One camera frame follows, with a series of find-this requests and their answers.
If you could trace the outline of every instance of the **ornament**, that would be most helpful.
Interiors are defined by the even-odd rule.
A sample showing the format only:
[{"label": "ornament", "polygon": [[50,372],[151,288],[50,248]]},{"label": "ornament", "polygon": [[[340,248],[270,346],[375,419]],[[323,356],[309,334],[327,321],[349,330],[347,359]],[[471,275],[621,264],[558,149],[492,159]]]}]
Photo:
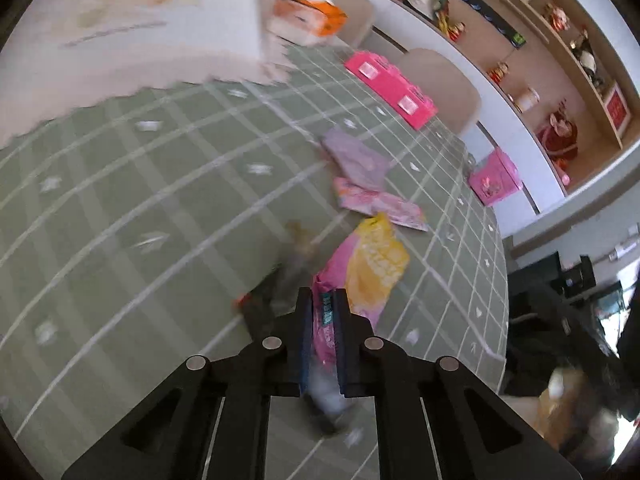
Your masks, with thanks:
[{"label": "ornament", "polygon": [[546,4],[545,18],[556,32],[569,29],[569,18],[564,10],[554,4]]},{"label": "ornament", "polygon": [[465,31],[465,24],[462,22],[454,23],[453,25],[449,25],[449,39],[453,42],[457,41],[458,38]]},{"label": "ornament", "polygon": [[578,155],[578,127],[569,119],[566,101],[560,101],[558,110],[549,115],[548,124],[536,134],[552,162],[565,171],[570,160]]},{"label": "ornament", "polygon": [[508,73],[509,65],[501,61],[494,69],[489,70],[488,75],[494,83],[499,85],[500,82],[504,79],[504,76],[506,76]]}]

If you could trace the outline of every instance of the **pink box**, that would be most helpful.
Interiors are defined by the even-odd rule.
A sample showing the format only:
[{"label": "pink box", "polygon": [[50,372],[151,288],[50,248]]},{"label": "pink box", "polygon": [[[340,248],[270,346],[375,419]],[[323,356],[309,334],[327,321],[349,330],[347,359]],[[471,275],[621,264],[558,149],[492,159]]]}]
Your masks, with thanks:
[{"label": "pink box", "polygon": [[436,113],[433,101],[422,94],[398,67],[372,52],[356,52],[345,68],[382,97],[402,118],[419,130]]},{"label": "pink box", "polygon": [[473,172],[468,181],[487,206],[522,189],[518,168],[500,147],[492,151],[484,167]]}]

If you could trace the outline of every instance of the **jar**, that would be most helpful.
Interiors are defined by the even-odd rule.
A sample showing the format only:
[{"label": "jar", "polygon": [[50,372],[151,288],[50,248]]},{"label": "jar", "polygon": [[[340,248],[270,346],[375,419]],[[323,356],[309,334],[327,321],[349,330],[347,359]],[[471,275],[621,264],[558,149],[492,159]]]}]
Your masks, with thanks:
[{"label": "jar", "polygon": [[522,94],[516,97],[514,104],[521,114],[531,110],[540,102],[540,96],[533,88],[527,88]]}]

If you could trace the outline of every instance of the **plastic bag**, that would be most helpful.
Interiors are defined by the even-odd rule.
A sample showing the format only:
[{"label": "plastic bag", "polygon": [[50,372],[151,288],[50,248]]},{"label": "plastic bag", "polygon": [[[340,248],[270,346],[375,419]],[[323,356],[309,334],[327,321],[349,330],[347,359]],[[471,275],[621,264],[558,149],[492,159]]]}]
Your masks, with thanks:
[{"label": "plastic bag", "polygon": [[322,145],[340,166],[345,177],[356,186],[372,191],[385,190],[385,175],[391,162],[364,143],[332,128],[324,134]]},{"label": "plastic bag", "polygon": [[369,191],[349,182],[346,178],[334,178],[334,189],[340,207],[368,216],[386,213],[393,224],[428,231],[429,226],[413,202],[402,200],[391,193]]},{"label": "plastic bag", "polygon": [[409,263],[409,254],[394,237],[384,213],[360,222],[323,270],[314,276],[314,349],[324,364],[335,363],[334,324],[323,308],[322,295],[345,288],[349,308],[376,326],[391,289]]}]

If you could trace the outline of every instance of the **beige chair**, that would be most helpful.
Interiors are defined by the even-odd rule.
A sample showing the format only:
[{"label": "beige chair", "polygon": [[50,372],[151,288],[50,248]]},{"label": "beige chair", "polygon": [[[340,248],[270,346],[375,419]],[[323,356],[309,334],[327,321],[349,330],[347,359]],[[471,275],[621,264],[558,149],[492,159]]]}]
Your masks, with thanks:
[{"label": "beige chair", "polygon": [[438,117],[459,135],[478,120],[482,99],[471,81],[446,57],[415,48],[401,57],[398,68],[438,107]]},{"label": "beige chair", "polygon": [[347,15],[347,21],[338,31],[338,38],[353,48],[358,48],[371,31],[375,11],[369,0],[334,0]]}]

